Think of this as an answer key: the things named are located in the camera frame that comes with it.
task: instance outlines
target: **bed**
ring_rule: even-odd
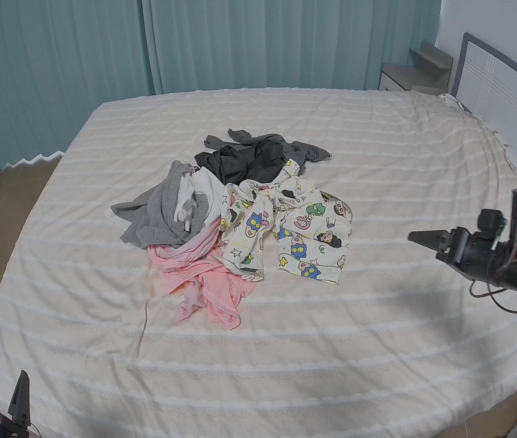
[[[304,177],[354,215],[338,286],[277,270],[266,239],[265,279],[232,331],[203,312],[176,324],[180,298],[165,296],[147,252],[123,244],[104,215],[228,128],[328,149],[331,160]],[[483,207],[510,215],[515,187],[483,123],[418,92],[264,88],[106,103],[6,268],[0,411],[24,369],[46,438],[430,437],[517,389],[517,316],[471,298],[407,234],[474,230]],[[499,300],[517,309],[517,293]]]

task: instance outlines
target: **gray garment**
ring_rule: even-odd
[[[176,223],[173,220],[181,177],[190,172],[191,165],[173,161],[167,178],[159,185],[138,195],[130,203],[118,203],[110,207],[118,217],[131,222],[121,236],[124,243],[143,249],[148,245],[170,245],[177,248],[200,233],[209,208],[208,197],[204,194],[194,194],[197,206],[192,208],[189,232],[185,230],[185,223]]]
[[[266,135],[253,138],[253,136],[246,130],[233,130],[229,128],[228,136],[237,142],[222,141],[216,136],[208,135],[204,141],[204,146],[217,151],[224,146],[232,146],[233,149],[239,151],[252,146],[259,141],[278,143],[283,146],[283,157],[285,161],[293,159],[297,164],[299,164],[299,173],[304,172],[306,161],[319,162],[331,157],[331,154],[323,148],[299,141],[288,143],[277,133],[268,133]]]

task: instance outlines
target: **bed headboard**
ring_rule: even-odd
[[[451,94],[499,131],[517,153],[516,62],[465,33]]]

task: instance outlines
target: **light pink fabric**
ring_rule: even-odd
[[[177,321],[189,317],[198,308],[207,308],[212,323],[222,323],[227,329],[240,325],[238,304],[252,292],[255,283],[231,273],[216,259],[222,256],[220,243],[216,221],[179,248],[166,245],[147,248],[151,261],[165,273],[167,293],[182,284],[186,286],[184,301],[175,315]]]

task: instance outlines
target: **curtain fold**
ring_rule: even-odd
[[[101,103],[154,93],[140,0],[0,0],[0,168],[66,150]]]
[[[376,89],[382,63],[405,64],[409,47],[435,42],[440,8],[441,0],[150,0],[155,91]]]

